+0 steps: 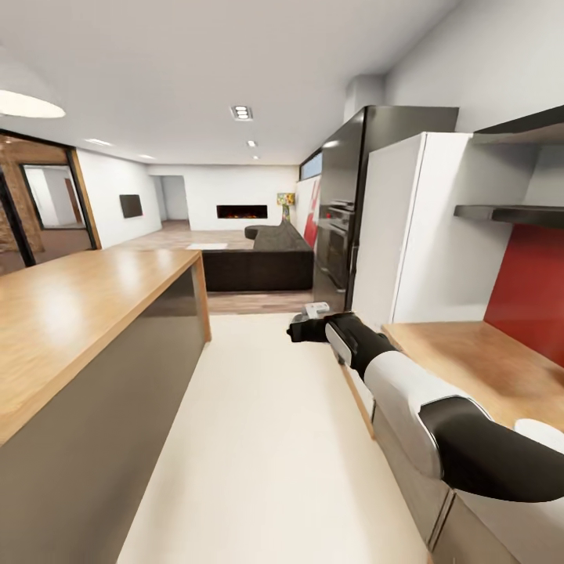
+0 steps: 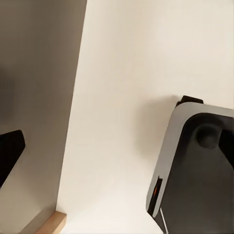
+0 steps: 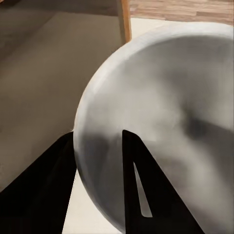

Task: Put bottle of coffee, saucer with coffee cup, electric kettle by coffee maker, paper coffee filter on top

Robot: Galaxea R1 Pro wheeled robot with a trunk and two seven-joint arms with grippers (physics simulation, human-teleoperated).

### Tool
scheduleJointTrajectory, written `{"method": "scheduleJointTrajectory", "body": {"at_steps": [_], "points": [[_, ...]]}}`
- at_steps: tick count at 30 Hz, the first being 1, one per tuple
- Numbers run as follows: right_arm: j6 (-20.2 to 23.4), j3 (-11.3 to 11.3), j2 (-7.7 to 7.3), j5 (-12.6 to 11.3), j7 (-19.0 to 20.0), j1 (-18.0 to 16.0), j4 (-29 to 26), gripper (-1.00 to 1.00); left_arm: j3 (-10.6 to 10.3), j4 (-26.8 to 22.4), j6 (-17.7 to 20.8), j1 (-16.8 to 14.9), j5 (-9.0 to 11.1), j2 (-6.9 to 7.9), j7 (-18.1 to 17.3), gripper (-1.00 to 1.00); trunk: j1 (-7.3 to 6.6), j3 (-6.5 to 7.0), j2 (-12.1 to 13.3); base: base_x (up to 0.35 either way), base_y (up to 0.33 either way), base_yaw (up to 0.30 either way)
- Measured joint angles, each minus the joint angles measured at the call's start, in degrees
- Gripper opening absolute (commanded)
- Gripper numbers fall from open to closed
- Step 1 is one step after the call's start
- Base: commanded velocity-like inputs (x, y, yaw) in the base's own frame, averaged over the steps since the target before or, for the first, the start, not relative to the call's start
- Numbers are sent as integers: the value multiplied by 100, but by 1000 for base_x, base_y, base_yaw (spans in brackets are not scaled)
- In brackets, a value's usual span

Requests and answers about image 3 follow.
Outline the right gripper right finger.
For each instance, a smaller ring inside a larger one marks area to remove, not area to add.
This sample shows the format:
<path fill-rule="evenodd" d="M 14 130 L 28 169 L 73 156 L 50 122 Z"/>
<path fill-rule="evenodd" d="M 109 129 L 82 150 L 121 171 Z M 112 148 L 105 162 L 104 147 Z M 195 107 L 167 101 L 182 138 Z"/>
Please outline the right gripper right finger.
<path fill-rule="evenodd" d="M 122 131 L 126 234 L 205 234 L 140 137 Z M 134 163 L 153 217 L 141 214 Z"/>

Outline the coffee cup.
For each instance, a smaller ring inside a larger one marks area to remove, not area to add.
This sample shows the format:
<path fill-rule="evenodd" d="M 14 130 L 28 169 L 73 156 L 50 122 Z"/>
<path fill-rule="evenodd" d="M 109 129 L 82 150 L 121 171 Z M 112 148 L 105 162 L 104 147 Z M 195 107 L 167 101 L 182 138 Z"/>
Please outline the coffee cup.
<path fill-rule="evenodd" d="M 122 131 L 140 137 L 205 234 L 234 234 L 234 26 L 184 22 L 117 49 L 74 122 L 81 182 L 126 234 Z M 134 163 L 141 214 L 153 217 Z"/>

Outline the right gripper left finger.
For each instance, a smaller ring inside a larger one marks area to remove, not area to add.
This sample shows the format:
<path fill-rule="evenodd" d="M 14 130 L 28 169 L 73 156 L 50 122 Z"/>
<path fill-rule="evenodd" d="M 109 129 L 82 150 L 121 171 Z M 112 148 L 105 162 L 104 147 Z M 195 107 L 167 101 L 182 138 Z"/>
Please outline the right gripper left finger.
<path fill-rule="evenodd" d="M 62 234 L 77 170 L 73 132 L 0 193 L 0 234 Z"/>

